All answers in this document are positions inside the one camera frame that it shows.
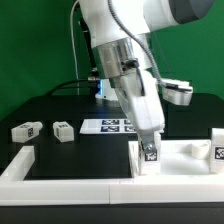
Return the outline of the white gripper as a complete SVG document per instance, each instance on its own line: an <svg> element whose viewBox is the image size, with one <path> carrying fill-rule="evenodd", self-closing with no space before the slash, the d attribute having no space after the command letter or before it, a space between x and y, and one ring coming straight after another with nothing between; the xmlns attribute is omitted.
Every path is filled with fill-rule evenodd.
<svg viewBox="0 0 224 224"><path fill-rule="evenodd" d="M120 106L126 117L141 137L145 153L156 151L153 133L165 126L165 118L158 96L156 80L152 75L141 71L145 94L141 95L139 79L135 73L122 76L120 87L115 89Z"/></svg>

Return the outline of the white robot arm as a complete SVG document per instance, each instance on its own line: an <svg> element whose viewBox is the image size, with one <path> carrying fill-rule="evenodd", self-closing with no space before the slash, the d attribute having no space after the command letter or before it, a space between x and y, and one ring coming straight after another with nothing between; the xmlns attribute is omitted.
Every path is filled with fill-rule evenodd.
<svg viewBox="0 0 224 224"><path fill-rule="evenodd" d="M140 146L155 152L154 133L165 119L158 95L187 105L193 88L187 82L164 79L147 44L147 35L170 26L200 20L215 0L79 0L90 30L98 69L115 89L122 110L133 124Z"/></svg>

